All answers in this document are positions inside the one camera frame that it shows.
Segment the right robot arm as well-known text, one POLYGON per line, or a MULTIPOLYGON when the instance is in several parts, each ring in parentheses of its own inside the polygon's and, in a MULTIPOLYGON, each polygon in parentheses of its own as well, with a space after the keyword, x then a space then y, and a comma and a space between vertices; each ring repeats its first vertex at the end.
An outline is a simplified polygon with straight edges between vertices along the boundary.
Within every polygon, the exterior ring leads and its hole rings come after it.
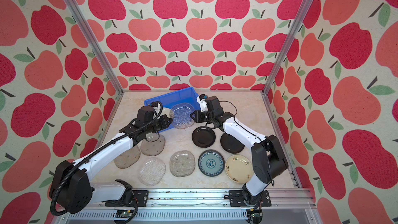
POLYGON ((279 139, 260 134, 238 121, 234 114, 223 110, 216 96, 201 94, 197 102, 200 109, 190 115, 194 122, 211 123, 250 149, 254 175, 243 186, 243 199, 248 206, 260 205, 265 188, 289 168, 279 139))

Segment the clear ribbed glass plate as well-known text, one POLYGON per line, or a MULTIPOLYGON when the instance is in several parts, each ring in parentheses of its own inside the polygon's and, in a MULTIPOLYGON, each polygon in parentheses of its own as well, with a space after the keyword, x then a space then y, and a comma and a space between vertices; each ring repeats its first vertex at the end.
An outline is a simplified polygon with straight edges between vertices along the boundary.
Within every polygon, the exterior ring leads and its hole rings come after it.
POLYGON ((194 112, 194 107, 189 103, 180 103, 173 106, 170 110, 170 117, 173 119, 172 125, 176 129, 185 129, 194 124, 190 115, 194 112))

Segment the smoky glass plate under arm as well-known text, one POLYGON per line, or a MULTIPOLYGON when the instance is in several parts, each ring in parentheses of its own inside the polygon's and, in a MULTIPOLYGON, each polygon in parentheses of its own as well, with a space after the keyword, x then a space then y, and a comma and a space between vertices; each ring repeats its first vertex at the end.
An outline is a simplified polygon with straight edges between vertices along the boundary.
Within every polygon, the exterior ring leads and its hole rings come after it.
POLYGON ((158 133, 149 133, 140 144, 142 154, 146 156, 157 156, 165 147, 165 137, 158 133))

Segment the clear textured glass plate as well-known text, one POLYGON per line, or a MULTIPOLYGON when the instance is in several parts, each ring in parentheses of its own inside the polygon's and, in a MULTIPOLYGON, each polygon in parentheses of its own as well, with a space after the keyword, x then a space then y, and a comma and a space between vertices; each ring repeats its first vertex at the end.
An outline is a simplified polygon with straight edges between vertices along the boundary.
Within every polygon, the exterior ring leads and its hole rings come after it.
POLYGON ((154 186, 163 178, 166 171, 165 163, 158 158, 147 159, 139 173, 139 180, 146 186, 154 186))

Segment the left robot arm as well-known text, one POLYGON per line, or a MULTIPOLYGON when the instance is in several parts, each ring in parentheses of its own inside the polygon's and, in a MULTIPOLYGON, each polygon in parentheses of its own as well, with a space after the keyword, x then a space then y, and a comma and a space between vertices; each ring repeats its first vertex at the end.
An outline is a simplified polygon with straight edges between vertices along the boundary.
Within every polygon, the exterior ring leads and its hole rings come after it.
POLYGON ((123 180, 91 184, 92 178, 122 153, 134 148, 149 133, 167 129, 172 118, 162 113, 159 101, 139 109, 137 117, 112 140, 73 162, 63 161, 55 170, 49 197, 53 216, 75 214, 87 205, 104 202, 107 206, 137 208, 132 186, 123 180))

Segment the white plate with dark glaze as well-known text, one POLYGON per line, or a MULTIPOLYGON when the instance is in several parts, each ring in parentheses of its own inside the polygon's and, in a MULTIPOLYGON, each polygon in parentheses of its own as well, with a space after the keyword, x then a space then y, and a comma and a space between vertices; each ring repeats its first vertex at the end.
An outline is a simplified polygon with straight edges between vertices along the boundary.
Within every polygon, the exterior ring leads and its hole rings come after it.
POLYGON ((170 118, 171 117, 171 109, 164 107, 161 115, 166 115, 168 118, 170 118))

